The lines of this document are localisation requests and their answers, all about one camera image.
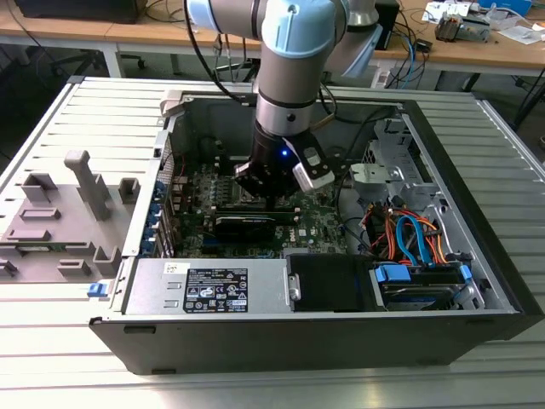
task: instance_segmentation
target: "workbench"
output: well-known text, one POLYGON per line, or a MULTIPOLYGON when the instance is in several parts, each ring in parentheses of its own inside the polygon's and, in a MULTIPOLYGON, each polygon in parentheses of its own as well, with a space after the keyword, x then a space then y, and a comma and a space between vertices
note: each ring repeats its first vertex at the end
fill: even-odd
MULTIPOLYGON (((407 10, 409 26, 420 33, 418 37, 433 42, 433 50, 426 64, 427 70, 537 76, 545 66, 545 46, 541 42, 523 45, 497 32, 492 33, 488 43, 436 41, 433 33, 435 25, 421 22, 427 1, 403 0, 401 3, 407 10)), ((171 10, 180 6, 181 0, 169 0, 171 10)), ((44 47, 97 49, 103 52, 111 77, 123 77, 123 67, 119 60, 121 52, 169 54, 173 55, 174 63, 176 63, 174 55, 194 54, 185 23, 162 23, 146 16, 142 16, 135 25, 26 19, 13 3, 12 10, 20 23, 44 47)), ((167 18, 166 9, 160 4, 150 10, 150 13, 159 19, 167 18)), ((182 17, 183 14, 178 13, 176 16, 182 17)), ((528 18, 545 20, 545 10, 533 9, 528 18)), ((215 32, 198 29, 196 39, 204 55, 213 54, 215 37, 215 32)), ((230 40, 232 55, 241 57, 242 39, 231 36, 230 40)), ((0 43, 36 45, 13 20, 4 2, 0 2, 0 43)), ((248 41, 247 48, 248 57, 259 57, 258 42, 248 41)), ((399 66, 406 57, 407 51, 402 41, 394 37, 387 50, 375 52, 370 65, 378 67, 379 72, 388 72, 399 66)))
MULTIPOLYGON (((106 183, 143 178, 166 89, 211 83, 85 78, 67 84, 0 176, 0 233, 32 171, 75 183, 63 164, 87 149, 106 183)), ((248 84, 229 85, 232 92, 248 84)), ((331 89, 338 97, 417 101, 462 178, 545 308, 545 169, 486 101, 470 94, 331 89)), ((0 399, 6 407, 543 407, 545 324, 487 343, 450 366, 138 377, 87 327, 106 303, 89 285, 0 284, 0 399)))

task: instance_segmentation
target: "warning label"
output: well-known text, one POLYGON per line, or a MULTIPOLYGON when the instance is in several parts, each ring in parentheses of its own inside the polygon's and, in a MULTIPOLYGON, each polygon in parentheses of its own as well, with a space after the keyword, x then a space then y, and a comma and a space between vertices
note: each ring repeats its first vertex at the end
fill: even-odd
POLYGON ((187 270, 184 311, 193 313, 247 313, 246 268, 190 268, 187 270))

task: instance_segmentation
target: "robotic arm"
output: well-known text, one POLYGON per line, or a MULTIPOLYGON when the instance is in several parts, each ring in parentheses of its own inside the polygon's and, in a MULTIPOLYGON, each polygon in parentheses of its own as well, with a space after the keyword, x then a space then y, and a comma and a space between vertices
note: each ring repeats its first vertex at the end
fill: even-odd
POLYGON ((199 26, 261 40, 254 144, 250 161, 235 173, 269 207, 299 188, 308 192, 335 180, 310 130, 320 78, 324 69, 359 75, 382 32, 373 0, 355 0, 352 10, 348 0, 188 2, 199 26))

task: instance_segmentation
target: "metal slotted surface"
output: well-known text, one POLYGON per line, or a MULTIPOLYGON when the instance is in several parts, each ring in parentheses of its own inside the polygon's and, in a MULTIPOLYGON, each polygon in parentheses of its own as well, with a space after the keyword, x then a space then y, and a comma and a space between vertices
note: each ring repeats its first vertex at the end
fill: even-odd
MULTIPOLYGON (((235 90, 247 90, 237 85, 235 90)), ((141 177, 152 154, 165 89, 209 83, 87 78, 68 85, 0 178, 0 232, 18 209, 16 186, 32 170, 75 182, 66 150, 85 147, 108 181, 141 177)), ((333 89, 339 96, 419 102, 538 302, 545 308, 545 185, 539 164, 496 114, 471 95, 333 89)), ((545 325, 478 347, 448 367, 137 377, 87 328, 100 315, 86 285, 0 285, 3 407, 545 407, 545 325)))

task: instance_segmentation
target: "blue cable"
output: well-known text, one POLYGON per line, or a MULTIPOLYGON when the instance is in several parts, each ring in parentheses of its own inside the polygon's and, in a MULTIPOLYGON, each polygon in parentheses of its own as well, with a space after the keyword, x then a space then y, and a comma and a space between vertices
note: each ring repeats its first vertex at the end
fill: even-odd
POLYGON ((412 71, 415 67, 415 50, 412 48, 412 44, 410 43, 410 39, 407 36, 401 36, 409 46, 409 52, 410 52, 410 67, 409 67, 409 73, 407 74, 407 77, 405 77, 405 82, 401 86, 400 89, 404 89, 405 86, 409 83, 410 76, 412 75, 412 71))
POLYGON ((420 251, 420 258, 422 259, 422 262, 429 264, 432 267, 435 266, 435 263, 433 263, 432 258, 429 256, 429 252, 427 251, 422 227, 420 226, 420 223, 418 223, 417 219, 415 219, 415 217, 413 216, 401 216, 398 220, 397 226, 395 227, 395 239, 398 242, 400 250, 403 251, 403 254, 405 254, 409 258, 413 266, 418 265, 418 261, 412 255, 412 253, 407 250, 403 242, 403 223, 405 219, 409 220, 415 227, 416 242, 418 243, 418 250, 420 251))

